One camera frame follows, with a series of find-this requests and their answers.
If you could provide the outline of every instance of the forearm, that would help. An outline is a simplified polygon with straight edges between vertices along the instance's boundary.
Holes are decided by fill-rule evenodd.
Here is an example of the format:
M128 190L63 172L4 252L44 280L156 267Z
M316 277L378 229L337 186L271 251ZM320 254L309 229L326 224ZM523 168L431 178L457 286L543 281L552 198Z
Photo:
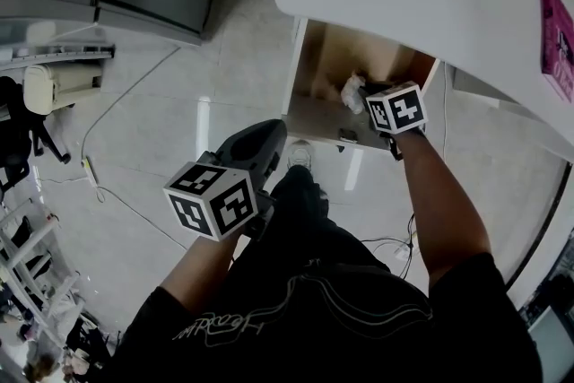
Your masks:
M197 238L161 287L194 315L203 313L227 275L239 235L220 242Z
M396 136L413 201L417 236L430 284L463 260L490 252L483 221L429 141L413 133Z

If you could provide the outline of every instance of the office chair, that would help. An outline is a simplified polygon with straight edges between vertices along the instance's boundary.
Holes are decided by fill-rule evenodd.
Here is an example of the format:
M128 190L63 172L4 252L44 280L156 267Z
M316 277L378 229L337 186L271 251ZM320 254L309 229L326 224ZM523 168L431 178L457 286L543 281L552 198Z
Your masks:
M30 173L28 157L32 147L34 155L39 157L44 150L39 146L41 140L56 158L67 164L69 153L62 155L44 127L46 116L35 114L26 109L22 86L10 77L0 77L0 106L6 105L10 119L0 122L0 168L4 168L8 181L0 183L0 201L4 193L14 187Z

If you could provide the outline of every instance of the wooden drawer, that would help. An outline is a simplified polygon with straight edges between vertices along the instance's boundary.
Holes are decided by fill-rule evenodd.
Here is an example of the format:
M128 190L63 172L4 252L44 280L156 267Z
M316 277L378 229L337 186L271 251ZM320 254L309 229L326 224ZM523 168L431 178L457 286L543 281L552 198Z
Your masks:
M365 32L324 22L296 20L295 47L283 120L289 134L336 145L339 129L356 133L356 146L388 151L388 141L370 129L367 111L354 115L340 101L340 90L355 69L377 81L413 80L424 96L439 60L420 51Z

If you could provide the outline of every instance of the magenta box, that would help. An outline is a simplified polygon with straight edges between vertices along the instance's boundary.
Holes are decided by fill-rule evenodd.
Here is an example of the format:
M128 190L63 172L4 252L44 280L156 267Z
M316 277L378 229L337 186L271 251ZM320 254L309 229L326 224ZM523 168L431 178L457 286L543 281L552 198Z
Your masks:
M561 0L542 0L544 52L542 71L553 88L572 102L574 90L574 23Z

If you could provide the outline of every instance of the black pants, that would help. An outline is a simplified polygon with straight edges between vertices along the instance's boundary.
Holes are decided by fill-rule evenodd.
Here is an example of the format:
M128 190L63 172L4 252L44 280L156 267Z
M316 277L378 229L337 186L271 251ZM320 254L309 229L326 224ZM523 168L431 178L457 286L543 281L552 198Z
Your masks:
M291 270L320 260L388 270L351 233L328 219L328 202L321 199L321 189L306 168L291 167L271 196L276 200L274 216L263 238L249 243L238 264Z

